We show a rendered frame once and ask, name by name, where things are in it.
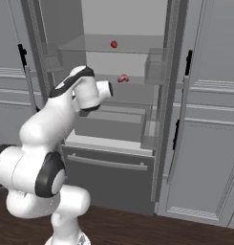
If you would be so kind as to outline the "glass fridge shelf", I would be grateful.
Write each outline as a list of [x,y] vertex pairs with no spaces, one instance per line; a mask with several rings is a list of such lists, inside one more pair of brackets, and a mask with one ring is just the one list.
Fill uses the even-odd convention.
[[[163,48],[162,35],[83,34],[59,47],[67,52],[148,54],[151,48]],[[117,42],[117,48],[111,42]]]
[[[118,82],[121,79],[121,76],[95,74],[95,78],[96,78],[96,80],[109,80],[111,82]],[[151,79],[147,79],[145,77],[129,76],[128,77],[128,83],[160,85],[160,84],[162,84],[162,81],[151,80]]]

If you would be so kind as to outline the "grey right fridge door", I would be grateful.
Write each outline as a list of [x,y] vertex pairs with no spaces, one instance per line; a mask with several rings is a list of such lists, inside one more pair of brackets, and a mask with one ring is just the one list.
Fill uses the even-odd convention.
[[[234,0],[168,0],[151,198],[159,216],[234,227]],[[167,184],[193,51],[179,159]]]

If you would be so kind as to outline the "grey fridge door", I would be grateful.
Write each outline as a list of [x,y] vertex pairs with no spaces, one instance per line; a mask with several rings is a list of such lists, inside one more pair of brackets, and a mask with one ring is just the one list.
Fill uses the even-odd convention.
[[18,145],[19,129],[33,114],[18,44],[27,51],[39,110],[53,88],[43,55],[37,9],[36,0],[0,0],[0,145]]
[[[159,216],[234,227],[234,0],[168,0],[151,198]],[[167,184],[193,51],[179,159]]]

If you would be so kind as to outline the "grey fridge body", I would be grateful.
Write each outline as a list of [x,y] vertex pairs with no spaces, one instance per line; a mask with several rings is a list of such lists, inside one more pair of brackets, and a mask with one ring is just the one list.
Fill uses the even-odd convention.
[[[165,36],[167,0],[39,0],[47,43],[58,49],[83,34]],[[67,52],[62,54],[60,81],[77,65],[86,64],[95,74],[144,77],[148,54]],[[140,147],[147,109],[158,109],[160,85],[111,82],[114,95],[98,110],[78,114],[65,146],[139,156],[156,150]]]

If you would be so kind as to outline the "grey left fridge door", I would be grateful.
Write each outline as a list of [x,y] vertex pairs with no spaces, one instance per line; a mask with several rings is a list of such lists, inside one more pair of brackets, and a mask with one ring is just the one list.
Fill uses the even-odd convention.
[[39,110],[53,88],[43,55],[37,9],[36,0],[0,0],[0,145],[18,145],[19,129],[33,114],[18,44],[27,51]]

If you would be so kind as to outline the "clear door bin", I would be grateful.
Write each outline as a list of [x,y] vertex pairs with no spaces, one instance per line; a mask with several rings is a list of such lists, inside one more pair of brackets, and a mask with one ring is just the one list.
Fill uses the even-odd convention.
[[42,49],[47,71],[51,73],[62,71],[62,54],[57,45],[54,43],[43,43]]
[[151,48],[144,67],[144,82],[151,85],[162,85],[166,80],[167,51]]
[[160,112],[158,109],[145,111],[143,126],[140,137],[140,147],[143,149],[156,150],[159,137]]

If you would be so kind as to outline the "dark grey freezer drawer front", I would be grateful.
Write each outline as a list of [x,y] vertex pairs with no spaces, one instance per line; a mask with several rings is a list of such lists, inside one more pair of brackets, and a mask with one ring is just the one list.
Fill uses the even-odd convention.
[[[140,171],[88,165],[68,160],[67,156],[72,154],[123,164],[144,163],[148,169]],[[146,215],[154,214],[155,203],[151,200],[153,157],[65,145],[63,155],[67,168],[66,184],[86,189],[91,194],[94,206]]]

